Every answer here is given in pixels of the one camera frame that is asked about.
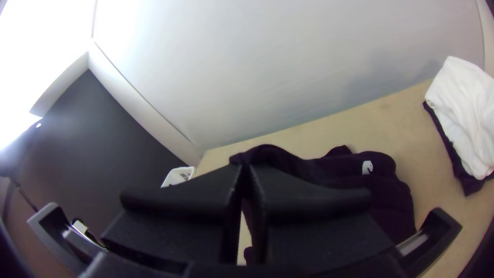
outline bright light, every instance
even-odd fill
[[[40,117],[32,106],[88,48],[94,0],[12,0],[0,15],[0,150]]]

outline black fabric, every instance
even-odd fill
[[[453,147],[453,143],[449,141],[448,137],[444,133],[443,127],[441,126],[439,119],[434,113],[434,110],[429,105],[427,105],[425,101],[423,103],[423,106],[424,109],[431,116],[432,121],[434,122],[434,125],[436,126],[436,129],[439,132],[439,135],[441,136],[441,140],[443,140],[444,147],[448,152],[449,159],[451,160],[451,164],[453,166],[454,176],[460,180],[463,188],[463,193],[465,194],[465,196],[480,191],[486,181],[494,178],[494,172],[482,180],[478,180],[474,176],[468,174],[467,171],[463,168],[462,159],[456,153],[456,150]]]
[[[373,164],[370,175],[362,174],[364,161]],[[260,145],[230,157],[230,163],[267,164],[307,182],[330,188],[367,188],[372,193],[370,214],[394,243],[416,233],[410,189],[396,176],[395,161],[384,153],[366,151],[352,154],[348,147],[340,146],[322,158],[303,160],[279,147]],[[249,225],[249,212],[244,213]]]

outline white basket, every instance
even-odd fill
[[[179,167],[172,169],[166,176],[165,181],[163,182],[161,187],[177,185],[184,181],[188,181],[192,178],[195,172],[195,167]]]

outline white towel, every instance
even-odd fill
[[[426,94],[464,169],[481,180],[494,170],[494,79],[449,56]]]

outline black wall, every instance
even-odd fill
[[[155,140],[86,71],[41,121],[17,179],[39,208],[58,203],[99,236],[120,212],[119,192],[159,187],[186,166]]]

